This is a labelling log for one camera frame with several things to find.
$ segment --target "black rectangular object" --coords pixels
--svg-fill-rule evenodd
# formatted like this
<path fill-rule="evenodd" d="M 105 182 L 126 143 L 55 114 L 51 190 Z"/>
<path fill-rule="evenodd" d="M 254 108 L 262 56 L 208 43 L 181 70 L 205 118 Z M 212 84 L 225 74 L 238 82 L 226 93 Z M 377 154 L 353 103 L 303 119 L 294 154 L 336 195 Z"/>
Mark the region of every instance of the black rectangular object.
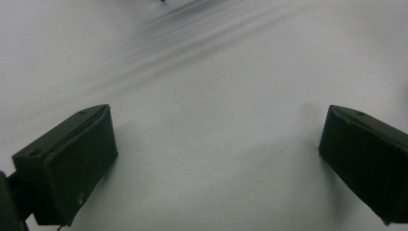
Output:
<path fill-rule="evenodd" d="M 13 155 L 39 225 L 70 225 L 117 156 L 109 105 L 85 109 Z"/>
<path fill-rule="evenodd" d="M 330 106 L 321 157 L 385 223 L 408 222 L 408 135 L 364 113 Z"/>

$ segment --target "small black object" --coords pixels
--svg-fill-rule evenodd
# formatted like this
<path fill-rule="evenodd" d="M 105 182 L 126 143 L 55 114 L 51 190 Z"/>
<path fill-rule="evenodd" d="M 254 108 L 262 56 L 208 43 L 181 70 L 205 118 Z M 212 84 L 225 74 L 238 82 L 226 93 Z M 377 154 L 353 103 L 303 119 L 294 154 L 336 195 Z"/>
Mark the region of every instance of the small black object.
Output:
<path fill-rule="evenodd" d="M 71 116 L 13 155 L 14 174 L 0 174 L 0 230 L 27 230 L 32 213 L 39 225 L 71 225 L 116 157 L 109 105 Z"/>
<path fill-rule="evenodd" d="M 384 220 L 408 222 L 408 135 L 364 113 L 330 106 L 321 157 Z"/>

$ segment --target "gray surface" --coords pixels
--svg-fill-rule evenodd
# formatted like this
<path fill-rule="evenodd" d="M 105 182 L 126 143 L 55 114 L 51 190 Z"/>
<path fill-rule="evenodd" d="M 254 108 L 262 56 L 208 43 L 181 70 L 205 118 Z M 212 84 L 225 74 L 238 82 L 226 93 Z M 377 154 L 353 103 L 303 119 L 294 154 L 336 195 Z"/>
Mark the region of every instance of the gray surface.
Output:
<path fill-rule="evenodd" d="M 406 230 L 318 145 L 330 104 L 408 132 L 407 1 L 167 1 L 1 1 L 1 169 L 109 103 L 119 157 L 69 230 Z"/>

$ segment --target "screw hole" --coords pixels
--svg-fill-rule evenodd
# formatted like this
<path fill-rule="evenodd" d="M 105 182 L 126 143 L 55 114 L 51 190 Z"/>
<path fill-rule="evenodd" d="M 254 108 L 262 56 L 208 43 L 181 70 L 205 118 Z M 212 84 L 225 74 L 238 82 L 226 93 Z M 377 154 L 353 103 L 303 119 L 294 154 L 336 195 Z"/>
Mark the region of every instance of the screw hole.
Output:
<path fill-rule="evenodd" d="M 39 154 L 41 154 L 42 150 L 41 149 L 36 149 L 36 150 L 32 150 L 28 152 L 29 156 L 37 156 Z"/>

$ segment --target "black block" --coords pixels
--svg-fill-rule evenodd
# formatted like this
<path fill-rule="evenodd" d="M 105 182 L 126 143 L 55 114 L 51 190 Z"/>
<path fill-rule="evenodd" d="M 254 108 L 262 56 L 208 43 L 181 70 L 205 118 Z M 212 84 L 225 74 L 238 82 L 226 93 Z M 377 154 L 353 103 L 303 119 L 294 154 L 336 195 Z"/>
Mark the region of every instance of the black block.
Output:
<path fill-rule="evenodd" d="M 408 222 L 408 135 L 364 113 L 330 106 L 319 152 L 385 223 Z"/>
<path fill-rule="evenodd" d="M 71 116 L 13 155 L 38 224 L 70 225 L 116 156 L 109 105 Z"/>

